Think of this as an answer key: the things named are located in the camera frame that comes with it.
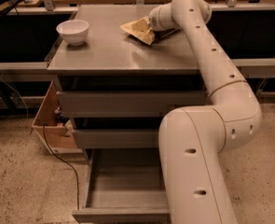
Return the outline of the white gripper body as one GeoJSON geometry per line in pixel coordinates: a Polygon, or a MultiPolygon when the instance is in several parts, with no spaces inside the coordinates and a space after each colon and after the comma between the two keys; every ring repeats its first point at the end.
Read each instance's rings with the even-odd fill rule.
{"type": "Polygon", "coordinates": [[[165,4],[152,9],[149,13],[149,20],[154,31],[166,31],[177,27],[172,18],[171,4],[165,4]]]}

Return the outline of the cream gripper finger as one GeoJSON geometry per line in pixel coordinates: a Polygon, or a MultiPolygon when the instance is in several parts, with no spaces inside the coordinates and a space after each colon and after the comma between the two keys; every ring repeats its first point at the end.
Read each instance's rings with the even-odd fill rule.
{"type": "Polygon", "coordinates": [[[135,21],[132,25],[132,29],[138,32],[145,32],[150,28],[149,21],[147,17],[143,17],[138,21],[135,21]]]}

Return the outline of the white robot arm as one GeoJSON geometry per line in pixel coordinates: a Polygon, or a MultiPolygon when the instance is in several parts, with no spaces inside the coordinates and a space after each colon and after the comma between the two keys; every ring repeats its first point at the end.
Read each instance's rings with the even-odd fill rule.
{"type": "Polygon", "coordinates": [[[249,84],[206,27],[211,16],[203,0],[172,0],[149,13],[154,30],[184,32],[211,99],[174,109],[158,130],[172,224],[238,224],[218,154],[253,140],[262,120],[249,84]]]}

